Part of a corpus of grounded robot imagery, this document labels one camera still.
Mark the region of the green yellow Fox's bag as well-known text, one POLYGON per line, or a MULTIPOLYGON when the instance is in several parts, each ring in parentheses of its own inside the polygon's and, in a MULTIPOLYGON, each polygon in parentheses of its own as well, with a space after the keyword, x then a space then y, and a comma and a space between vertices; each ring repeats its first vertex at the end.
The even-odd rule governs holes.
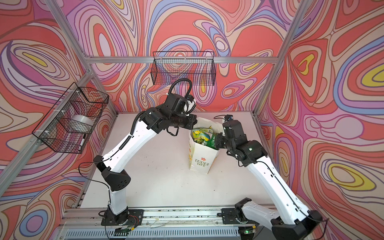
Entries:
POLYGON ((195 143, 206 145, 214 134, 212 127, 209 128, 195 128, 192 130, 192 137, 195 143))

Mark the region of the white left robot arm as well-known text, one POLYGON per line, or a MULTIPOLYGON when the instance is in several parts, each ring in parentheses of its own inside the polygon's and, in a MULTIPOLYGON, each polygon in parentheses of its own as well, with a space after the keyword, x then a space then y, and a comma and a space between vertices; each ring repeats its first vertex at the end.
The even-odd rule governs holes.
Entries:
POLYGON ((130 133, 116 147, 94 158, 94 164, 109 187, 110 201, 103 213, 103 226, 127 225, 129 218, 139 225, 140 221, 129 212, 126 201, 126 187, 131 177, 125 167, 139 149, 161 131, 168 131, 170 127, 191 130, 197 123, 196 115, 192 114, 195 107, 192 95, 183 97, 169 93, 163 104, 137 114, 130 133))

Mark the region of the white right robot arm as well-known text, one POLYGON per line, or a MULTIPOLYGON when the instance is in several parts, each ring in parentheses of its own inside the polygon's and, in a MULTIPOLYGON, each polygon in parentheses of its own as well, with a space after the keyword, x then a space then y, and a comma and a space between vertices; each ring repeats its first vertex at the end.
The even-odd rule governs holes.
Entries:
POLYGON ((249 141, 242 124, 226 115, 223 133, 215 141, 217 149, 225 149, 238 161, 239 167, 249 170, 265 189, 276 210, 265 208, 250 198, 235 204, 235 219, 239 223, 253 221, 272 231, 277 240, 303 240, 323 222, 318 211, 310 210, 289 188, 276 170, 269 154, 256 140, 249 141))

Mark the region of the illustrated paper gift bag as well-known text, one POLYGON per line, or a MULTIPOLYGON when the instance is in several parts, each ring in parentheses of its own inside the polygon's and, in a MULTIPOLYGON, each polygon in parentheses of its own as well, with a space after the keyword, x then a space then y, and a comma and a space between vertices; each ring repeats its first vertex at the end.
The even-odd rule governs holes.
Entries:
MULTIPOLYGON (((214 134, 224 132, 223 126, 220 123, 200 117, 197 120, 198 123, 194 125, 193 129, 212 127, 214 134)), ((219 150, 195 143, 192 137, 192 130, 189 133, 189 168, 191 171, 208 174, 219 154, 219 150)))

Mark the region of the green candy bag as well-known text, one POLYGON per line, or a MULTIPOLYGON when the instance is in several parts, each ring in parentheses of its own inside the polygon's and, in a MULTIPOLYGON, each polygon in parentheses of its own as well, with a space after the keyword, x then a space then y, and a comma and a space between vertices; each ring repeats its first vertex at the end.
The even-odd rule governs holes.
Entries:
POLYGON ((216 148, 216 136, 217 136, 216 134, 213 134, 211 136, 210 140, 207 141, 207 144, 206 144, 207 147, 217 150, 217 148, 216 148))

